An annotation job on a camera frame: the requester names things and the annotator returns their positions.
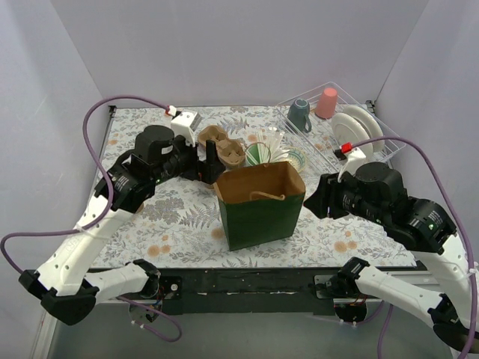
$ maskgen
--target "white plate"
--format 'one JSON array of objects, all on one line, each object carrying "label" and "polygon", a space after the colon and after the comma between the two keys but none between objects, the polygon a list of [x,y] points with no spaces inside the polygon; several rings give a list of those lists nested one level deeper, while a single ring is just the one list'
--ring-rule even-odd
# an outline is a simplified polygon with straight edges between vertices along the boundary
[{"label": "white plate", "polygon": [[[335,114],[331,120],[331,127],[340,145],[348,142],[355,144],[369,139],[369,135],[362,125],[348,114]],[[368,159],[373,155],[372,144],[363,144],[360,148]]]},{"label": "white plate", "polygon": [[[357,120],[366,130],[369,138],[382,137],[383,133],[381,127],[373,116],[363,108],[356,105],[348,105],[343,110],[344,114],[348,114]],[[372,143],[374,152],[381,152],[384,150],[384,141],[376,141]]]}]

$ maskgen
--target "pink cup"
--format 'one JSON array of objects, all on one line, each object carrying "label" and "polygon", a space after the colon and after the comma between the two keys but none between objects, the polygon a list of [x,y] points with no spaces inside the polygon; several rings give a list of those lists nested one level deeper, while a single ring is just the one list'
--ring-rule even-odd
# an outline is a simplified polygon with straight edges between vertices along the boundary
[{"label": "pink cup", "polygon": [[335,88],[325,88],[317,102],[314,113],[321,118],[331,118],[335,114],[338,103],[338,92]]}]

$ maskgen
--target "patterned bowl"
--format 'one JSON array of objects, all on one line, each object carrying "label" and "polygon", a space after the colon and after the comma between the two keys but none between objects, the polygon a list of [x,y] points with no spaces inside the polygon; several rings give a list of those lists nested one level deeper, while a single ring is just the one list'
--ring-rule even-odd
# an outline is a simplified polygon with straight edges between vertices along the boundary
[{"label": "patterned bowl", "polygon": [[286,161],[291,163],[298,173],[305,169],[308,160],[306,154],[302,150],[297,147],[283,147],[283,150],[289,151]]}]

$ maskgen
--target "gray floor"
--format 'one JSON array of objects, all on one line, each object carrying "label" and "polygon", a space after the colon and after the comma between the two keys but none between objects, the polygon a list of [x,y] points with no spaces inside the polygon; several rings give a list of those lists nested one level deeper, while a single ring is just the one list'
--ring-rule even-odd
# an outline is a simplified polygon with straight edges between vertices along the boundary
[{"label": "gray floor", "polygon": [[[102,304],[78,325],[57,325],[49,358],[376,358],[386,309],[356,329],[307,313],[189,314],[178,316],[182,340],[169,344],[132,326],[127,304]],[[154,326],[175,333],[162,319]],[[382,353],[387,359],[451,358],[432,330],[397,308]]]}]

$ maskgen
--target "white wall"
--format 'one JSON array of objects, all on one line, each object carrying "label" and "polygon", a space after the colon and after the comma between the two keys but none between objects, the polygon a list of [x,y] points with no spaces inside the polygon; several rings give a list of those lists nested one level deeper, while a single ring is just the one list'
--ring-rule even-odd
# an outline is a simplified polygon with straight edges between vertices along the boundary
[{"label": "white wall", "polygon": [[[430,156],[474,242],[476,258],[478,39],[477,1],[429,1],[377,101],[382,120]],[[401,153],[395,164],[411,195],[440,199],[429,170],[413,150]]]},{"label": "white wall", "polygon": [[[82,118],[101,98],[47,0],[0,0],[0,233],[69,229],[84,209],[94,165]],[[98,149],[107,124],[90,126]],[[37,268],[60,239],[11,239],[13,258]],[[28,358],[40,303],[0,259],[0,358]]]},{"label": "white wall", "polygon": [[376,99],[427,0],[52,3],[103,96],[244,105],[328,81]]}]

